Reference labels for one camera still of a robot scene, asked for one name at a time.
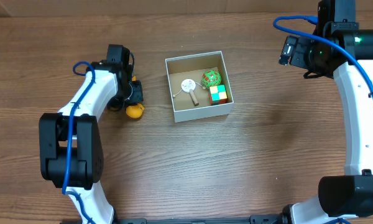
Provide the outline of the green number ball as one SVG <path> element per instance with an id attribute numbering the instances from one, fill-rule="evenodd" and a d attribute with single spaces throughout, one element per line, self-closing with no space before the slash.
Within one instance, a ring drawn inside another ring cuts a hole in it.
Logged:
<path id="1" fill-rule="evenodd" d="M 205 88 L 218 86 L 222 82 L 221 74 L 216 70 L 207 70 L 203 74 L 201 82 Z"/>

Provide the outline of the yellow rubber duck toy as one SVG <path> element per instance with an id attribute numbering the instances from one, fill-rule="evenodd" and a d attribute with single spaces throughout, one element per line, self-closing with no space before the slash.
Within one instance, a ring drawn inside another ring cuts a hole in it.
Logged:
<path id="1" fill-rule="evenodd" d="M 131 94 L 125 100 L 126 102 L 126 114 L 130 118 L 140 118 L 144 112 L 144 107 L 142 102 L 144 100 L 142 84 L 140 80 L 137 80 L 136 77 L 132 77 L 131 82 Z"/>

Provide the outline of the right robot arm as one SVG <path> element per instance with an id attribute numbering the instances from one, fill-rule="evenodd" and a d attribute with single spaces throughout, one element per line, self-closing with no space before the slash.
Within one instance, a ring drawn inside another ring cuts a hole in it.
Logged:
<path id="1" fill-rule="evenodd" d="M 289 30 L 282 65 L 332 78 L 346 131 L 344 174 L 321 178 L 313 198 L 288 205 L 280 223 L 346 223 L 373 215 L 373 30 L 336 30 L 325 37 Z"/>

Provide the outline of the colourful puzzle cube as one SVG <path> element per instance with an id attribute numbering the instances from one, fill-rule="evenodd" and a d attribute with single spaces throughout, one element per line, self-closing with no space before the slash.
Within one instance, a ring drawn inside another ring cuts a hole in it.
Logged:
<path id="1" fill-rule="evenodd" d="M 212 106 L 227 103 L 226 87 L 224 85 L 211 86 L 209 88 L 209 100 Z"/>

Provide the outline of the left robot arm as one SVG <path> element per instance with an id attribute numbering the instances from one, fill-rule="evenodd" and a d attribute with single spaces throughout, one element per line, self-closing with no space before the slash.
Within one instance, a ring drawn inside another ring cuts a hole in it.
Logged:
<path id="1" fill-rule="evenodd" d="M 100 178 L 104 168 L 98 121 L 104 110 L 125 110 L 139 119 L 144 107 L 142 84 L 127 60 L 83 62 L 85 81 L 58 112 L 39 120 L 40 170 L 70 197 L 82 223 L 117 223 Z"/>

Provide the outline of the white wooden rattle drum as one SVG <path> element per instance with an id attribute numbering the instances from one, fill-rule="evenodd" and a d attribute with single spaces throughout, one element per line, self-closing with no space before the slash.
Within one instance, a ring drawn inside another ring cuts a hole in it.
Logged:
<path id="1" fill-rule="evenodd" d="M 199 102 L 197 100 L 197 97 L 195 95 L 195 89 L 196 89 L 196 86 L 199 85 L 203 90 L 206 89 L 205 86 L 203 86 L 202 84 L 190 79 L 190 78 L 187 78 L 185 80 L 183 80 L 181 82 L 181 89 L 178 93 L 176 94 L 173 94 L 172 95 L 172 98 L 176 98 L 177 95 L 179 95 L 181 92 L 184 92 L 184 93 L 188 93 L 191 97 L 191 100 L 193 102 L 193 104 L 195 106 L 198 106 L 199 105 Z"/>

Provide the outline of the white cardboard box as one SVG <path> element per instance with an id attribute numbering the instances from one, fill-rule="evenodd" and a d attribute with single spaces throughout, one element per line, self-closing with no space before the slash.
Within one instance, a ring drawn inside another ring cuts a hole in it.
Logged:
<path id="1" fill-rule="evenodd" d="M 227 103 L 212 106 L 209 100 L 209 88 L 203 90 L 197 85 L 195 95 L 199 105 L 195 106 L 190 95 L 181 92 L 176 98 L 172 98 L 173 115 L 176 123 L 221 116 L 231 112 L 234 99 L 229 84 L 223 53 L 221 51 L 167 58 L 165 60 L 165 66 L 167 69 L 171 97 L 173 94 L 180 91 L 181 82 L 187 78 L 202 84 L 202 76 L 207 70 L 216 70 L 221 74 L 221 84 L 226 87 L 226 93 L 228 95 Z"/>

